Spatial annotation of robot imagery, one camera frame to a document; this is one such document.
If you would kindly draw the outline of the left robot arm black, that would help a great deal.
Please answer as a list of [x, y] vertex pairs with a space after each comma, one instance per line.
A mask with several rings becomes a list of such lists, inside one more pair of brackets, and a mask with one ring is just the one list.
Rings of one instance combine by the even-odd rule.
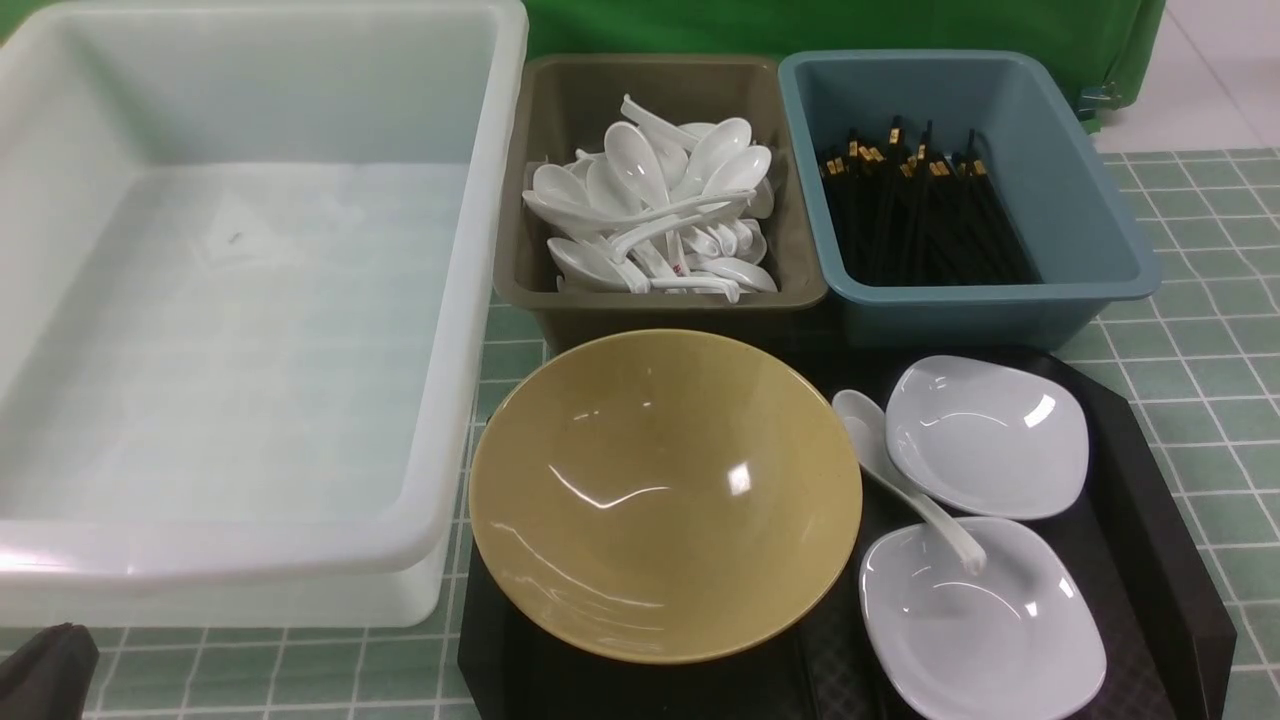
[[1, 664], [1, 717], [81, 719], [99, 657], [87, 626], [44, 628]]

